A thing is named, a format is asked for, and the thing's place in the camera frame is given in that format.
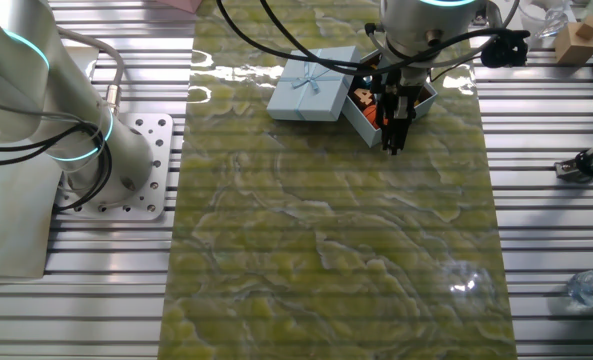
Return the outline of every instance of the orange object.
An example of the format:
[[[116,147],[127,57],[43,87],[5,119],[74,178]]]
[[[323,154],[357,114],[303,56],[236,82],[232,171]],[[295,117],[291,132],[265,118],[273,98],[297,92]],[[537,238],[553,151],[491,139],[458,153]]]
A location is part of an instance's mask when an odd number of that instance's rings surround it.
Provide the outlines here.
[[[378,130],[380,127],[376,124],[376,105],[370,105],[367,109],[363,110],[363,115],[367,118],[370,124],[374,127],[374,129]],[[383,119],[385,125],[387,125],[387,119]]]

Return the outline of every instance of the wooden block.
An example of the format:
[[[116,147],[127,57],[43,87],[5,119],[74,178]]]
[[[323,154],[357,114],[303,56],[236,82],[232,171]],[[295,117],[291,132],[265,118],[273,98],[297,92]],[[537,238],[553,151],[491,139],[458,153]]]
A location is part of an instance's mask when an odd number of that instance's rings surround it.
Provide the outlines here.
[[[356,104],[360,109],[365,109],[369,105],[374,103],[374,96],[369,90],[366,89],[356,89],[351,95],[351,98],[354,99]]]
[[[556,36],[554,47],[558,64],[584,65],[593,55],[593,36],[584,39],[576,35],[581,26],[581,23],[569,23]]]
[[[583,39],[591,40],[593,37],[593,16],[587,15],[581,26],[576,30],[576,35]]]

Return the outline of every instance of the glowing blue ring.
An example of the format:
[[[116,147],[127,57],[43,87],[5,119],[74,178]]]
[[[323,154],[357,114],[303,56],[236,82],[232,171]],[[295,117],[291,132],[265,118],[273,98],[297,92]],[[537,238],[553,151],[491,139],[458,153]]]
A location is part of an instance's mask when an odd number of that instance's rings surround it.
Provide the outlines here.
[[[459,1],[441,1],[441,0],[420,0],[425,4],[442,6],[442,7],[456,7],[471,4],[476,0],[459,0]]]
[[[40,51],[40,49],[38,48],[38,46],[34,45],[31,41],[25,39],[24,37],[11,32],[9,30],[5,30],[5,33],[7,34],[7,36],[9,36],[10,38],[18,41],[18,42],[22,42],[23,44],[29,46],[30,49],[34,50],[38,55],[40,55],[40,57],[43,58],[43,60],[45,60],[45,64],[47,64],[47,71],[49,71],[49,60],[47,60],[47,56],[45,56],[45,53],[43,53],[42,51]]]
[[[107,135],[105,135],[105,142],[107,142],[107,140],[109,139],[109,136],[112,134],[112,129],[114,129],[114,114],[112,114],[111,110],[109,111],[109,115],[111,117],[111,121],[109,122],[109,130],[107,130]],[[88,152],[85,155],[81,155],[79,157],[76,158],[72,158],[72,159],[61,159],[61,158],[57,158],[54,156],[49,155],[49,157],[51,157],[52,159],[56,160],[56,161],[78,161],[78,160],[83,160],[87,157],[90,157],[94,154],[96,154],[98,152],[98,150],[100,150],[100,148],[94,148],[94,150]]]

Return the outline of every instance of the metal mounting plate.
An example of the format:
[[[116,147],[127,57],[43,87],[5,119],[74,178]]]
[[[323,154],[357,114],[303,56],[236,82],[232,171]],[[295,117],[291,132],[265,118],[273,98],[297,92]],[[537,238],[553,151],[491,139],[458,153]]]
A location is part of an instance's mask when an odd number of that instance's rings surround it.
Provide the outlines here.
[[[169,174],[169,158],[174,122],[167,114],[120,114],[125,125],[140,132],[152,149],[152,172],[149,179],[134,196],[112,206],[89,203],[82,208],[67,210],[59,220],[68,221],[151,221],[157,219],[165,207],[165,187]],[[76,201],[77,196],[59,191],[56,204],[65,206]]]

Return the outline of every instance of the green marble mat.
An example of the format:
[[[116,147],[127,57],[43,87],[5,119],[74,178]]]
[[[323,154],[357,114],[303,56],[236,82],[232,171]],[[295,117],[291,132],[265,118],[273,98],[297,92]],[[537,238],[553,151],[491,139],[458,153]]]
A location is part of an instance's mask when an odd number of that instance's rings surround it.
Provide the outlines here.
[[[226,5],[292,49],[256,0]],[[372,49],[375,1],[272,5],[308,48]],[[239,40],[214,1],[199,18],[159,358],[515,358],[471,68],[436,83],[390,157],[344,118],[274,122],[284,61]]]

